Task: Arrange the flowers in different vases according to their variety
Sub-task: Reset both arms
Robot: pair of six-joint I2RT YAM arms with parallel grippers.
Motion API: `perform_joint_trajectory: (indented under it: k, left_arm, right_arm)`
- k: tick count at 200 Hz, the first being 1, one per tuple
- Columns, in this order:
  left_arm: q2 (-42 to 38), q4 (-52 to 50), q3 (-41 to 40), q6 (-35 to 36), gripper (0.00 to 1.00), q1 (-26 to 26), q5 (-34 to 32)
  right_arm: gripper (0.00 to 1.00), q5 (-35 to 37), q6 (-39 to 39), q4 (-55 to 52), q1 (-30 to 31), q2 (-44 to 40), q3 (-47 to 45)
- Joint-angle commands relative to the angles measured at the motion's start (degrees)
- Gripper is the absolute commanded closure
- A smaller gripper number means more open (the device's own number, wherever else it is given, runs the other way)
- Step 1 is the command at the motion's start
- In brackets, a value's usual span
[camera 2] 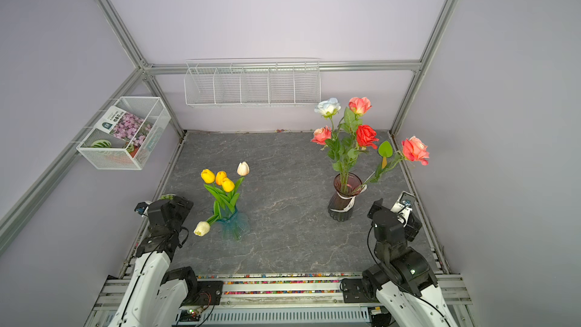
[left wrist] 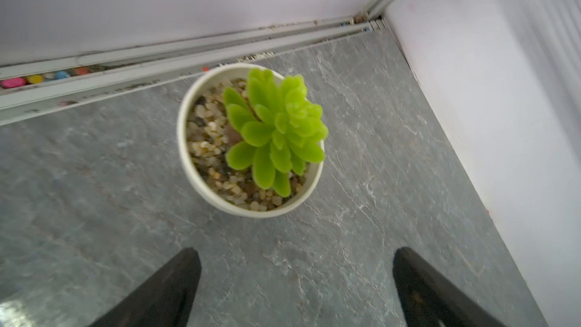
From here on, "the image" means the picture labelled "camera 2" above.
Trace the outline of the orange tulip flower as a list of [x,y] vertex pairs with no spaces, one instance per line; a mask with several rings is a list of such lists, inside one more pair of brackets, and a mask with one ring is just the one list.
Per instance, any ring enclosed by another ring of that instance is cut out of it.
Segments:
[[216,174],[216,177],[215,177],[215,183],[216,183],[218,186],[221,186],[221,185],[223,184],[223,182],[224,182],[224,181],[225,181],[227,178],[228,178],[228,177],[227,177],[227,173],[226,173],[225,171],[219,171],[219,172]]

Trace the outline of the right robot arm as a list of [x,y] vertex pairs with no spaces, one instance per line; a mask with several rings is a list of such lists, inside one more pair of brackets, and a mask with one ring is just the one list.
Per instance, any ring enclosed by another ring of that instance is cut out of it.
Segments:
[[422,230],[410,207],[384,207],[380,198],[368,212],[375,264],[363,272],[367,298],[385,307],[398,326],[457,326],[427,259],[409,243]]

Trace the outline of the white rose flower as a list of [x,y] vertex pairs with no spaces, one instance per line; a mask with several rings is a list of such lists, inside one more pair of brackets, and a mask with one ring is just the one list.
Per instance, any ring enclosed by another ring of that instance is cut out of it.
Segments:
[[317,105],[317,107],[315,109],[315,112],[318,115],[320,115],[324,119],[327,119],[331,122],[330,128],[332,129],[335,136],[337,137],[337,140],[338,140],[338,136],[339,136],[339,132],[340,132],[340,128],[339,128],[340,122],[338,122],[336,124],[334,122],[334,117],[340,112],[340,110],[341,110],[341,106],[340,106],[339,101],[336,98],[330,98],[329,100],[319,102],[319,104]]

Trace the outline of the pink rose single bloom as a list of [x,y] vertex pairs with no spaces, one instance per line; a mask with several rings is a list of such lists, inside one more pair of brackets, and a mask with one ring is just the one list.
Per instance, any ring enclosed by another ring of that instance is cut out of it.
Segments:
[[381,177],[387,172],[392,171],[397,165],[404,161],[419,162],[424,166],[429,165],[430,153],[428,146],[419,138],[413,136],[402,141],[401,149],[395,150],[393,148],[393,156],[388,159],[388,164],[385,169],[381,169],[382,157],[379,165],[375,171],[364,181],[364,185],[369,183],[377,183]]

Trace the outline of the pink rose double bloom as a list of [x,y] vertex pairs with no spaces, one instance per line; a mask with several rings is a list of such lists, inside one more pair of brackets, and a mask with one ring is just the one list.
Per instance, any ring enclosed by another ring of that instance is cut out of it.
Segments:
[[371,108],[371,101],[368,98],[351,98],[351,100],[349,100],[347,109],[343,113],[343,117],[340,120],[340,132],[338,136],[340,160],[337,162],[337,164],[339,165],[339,172],[342,177],[347,178],[352,168],[349,168],[346,165],[347,141],[349,140],[348,137],[350,135],[350,131],[357,128],[359,125],[364,125],[362,116],[365,115]]

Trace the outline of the red rose flower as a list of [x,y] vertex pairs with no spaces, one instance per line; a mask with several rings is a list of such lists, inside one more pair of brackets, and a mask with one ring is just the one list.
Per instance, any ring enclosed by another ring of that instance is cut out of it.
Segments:
[[369,125],[359,125],[350,131],[347,141],[346,165],[353,167],[360,154],[367,154],[369,149],[377,149],[379,139],[377,132]]

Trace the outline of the dark red glass vase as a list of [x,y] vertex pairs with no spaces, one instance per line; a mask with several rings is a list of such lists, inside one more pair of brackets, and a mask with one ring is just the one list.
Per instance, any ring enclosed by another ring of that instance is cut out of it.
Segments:
[[367,189],[363,181],[354,173],[347,178],[338,174],[334,179],[335,193],[328,203],[329,216],[338,222],[347,221],[353,215],[356,197]]

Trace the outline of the white tulip flower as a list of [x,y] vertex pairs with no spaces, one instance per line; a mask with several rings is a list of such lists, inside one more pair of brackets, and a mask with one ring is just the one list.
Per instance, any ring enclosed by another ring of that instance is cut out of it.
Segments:
[[219,212],[215,213],[213,216],[208,218],[206,221],[199,222],[198,225],[196,225],[193,233],[199,237],[205,236],[207,233],[210,232],[212,225],[215,224],[215,222],[220,220],[220,219],[222,219],[221,213],[219,213]]

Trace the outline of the small pink rose flower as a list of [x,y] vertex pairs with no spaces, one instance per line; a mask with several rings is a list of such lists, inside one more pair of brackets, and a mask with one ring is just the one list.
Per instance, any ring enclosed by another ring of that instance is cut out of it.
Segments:
[[311,142],[322,147],[322,151],[328,152],[328,157],[337,163],[340,160],[339,143],[337,137],[330,127],[323,127],[313,132]]

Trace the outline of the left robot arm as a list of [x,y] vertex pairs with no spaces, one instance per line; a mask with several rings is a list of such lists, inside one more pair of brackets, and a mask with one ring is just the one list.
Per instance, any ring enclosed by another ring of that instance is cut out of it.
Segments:
[[149,236],[137,248],[130,284],[110,326],[171,326],[183,302],[197,294],[192,268],[169,268],[193,206],[177,195],[136,205],[135,212],[148,219]]

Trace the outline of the pale pink tulip flower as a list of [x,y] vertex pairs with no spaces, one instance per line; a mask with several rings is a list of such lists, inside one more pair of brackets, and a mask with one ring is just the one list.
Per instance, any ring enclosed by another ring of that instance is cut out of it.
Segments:
[[241,162],[238,165],[237,174],[239,175],[239,179],[235,182],[234,189],[230,192],[231,196],[237,195],[238,189],[240,188],[241,184],[245,180],[245,177],[250,173],[250,166],[246,161]]

